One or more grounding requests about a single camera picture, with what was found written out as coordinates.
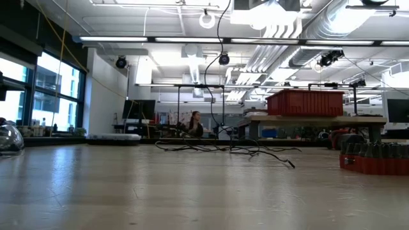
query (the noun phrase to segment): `workbench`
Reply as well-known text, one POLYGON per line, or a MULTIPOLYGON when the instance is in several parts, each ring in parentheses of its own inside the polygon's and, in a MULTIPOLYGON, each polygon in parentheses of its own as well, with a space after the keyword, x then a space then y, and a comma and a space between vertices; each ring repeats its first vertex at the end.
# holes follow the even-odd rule
POLYGON ((259 125, 277 127, 333 127, 333 128, 368 128, 371 142, 381 141, 381 128, 386 118, 379 117, 294 117, 294 116, 250 116, 238 123, 238 135, 245 135, 249 127, 249 137, 258 140, 259 125))

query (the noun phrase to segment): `glass window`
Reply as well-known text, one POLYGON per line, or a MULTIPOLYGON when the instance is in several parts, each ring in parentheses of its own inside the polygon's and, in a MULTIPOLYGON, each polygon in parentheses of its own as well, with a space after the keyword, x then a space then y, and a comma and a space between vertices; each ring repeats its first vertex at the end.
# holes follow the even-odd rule
POLYGON ((28 68, 0 57, 0 71, 4 77, 26 82, 28 68))
POLYGON ((38 58, 37 64, 36 86, 78 98, 78 70, 65 63, 60 68, 59 60, 46 53, 38 58))
POLYGON ((45 93, 35 92, 35 102, 32 118, 40 123, 45 118, 45 125, 50 127, 57 124, 58 131, 67 132, 70 126, 75 128, 77 121, 77 103, 63 98, 46 95, 45 93), (56 106, 54 115, 54 124, 52 124, 52 114, 56 106))
POLYGON ((16 122, 23 116, 24 91, 7 91, 6 100, 0 102, 0 117, 16 122))

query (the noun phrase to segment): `table leg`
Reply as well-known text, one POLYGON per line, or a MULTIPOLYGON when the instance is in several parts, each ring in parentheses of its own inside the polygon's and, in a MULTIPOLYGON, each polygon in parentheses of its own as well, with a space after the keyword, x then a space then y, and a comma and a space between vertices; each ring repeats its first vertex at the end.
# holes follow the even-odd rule
POLYGON ((242 138, 245 136, 245 125, 238 127, 238 138, 242 138))
POLYGON ((380 126, 376 125, 369 127, 369 141, 370 142, 382 141, 380 126))
POLYGON ((251 139, 258 140, 258 121, 251 121, 249 125, 249 136, 251 139))

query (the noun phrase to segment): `woman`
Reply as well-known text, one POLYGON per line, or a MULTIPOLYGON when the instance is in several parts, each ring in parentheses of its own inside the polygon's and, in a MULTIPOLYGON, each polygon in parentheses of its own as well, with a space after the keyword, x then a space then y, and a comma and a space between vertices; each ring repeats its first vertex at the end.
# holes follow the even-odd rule
POLYGON ((189 122, 189 131, 188 133, 194 137, 202 137, 203 127, 200 124, 200 112, 192 112, 192 117, 189 122))

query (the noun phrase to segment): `computer monitor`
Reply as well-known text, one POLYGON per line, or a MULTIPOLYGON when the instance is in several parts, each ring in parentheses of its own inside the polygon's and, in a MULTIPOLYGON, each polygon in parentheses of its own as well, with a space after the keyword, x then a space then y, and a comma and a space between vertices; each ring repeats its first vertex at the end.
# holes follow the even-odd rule
POLYGON ((409 100, 388 99, 389 122, 409 123, 409 100))
POLYGON ((155 100, 126 100, 123 107, 123 119, 155 119, 155 100))

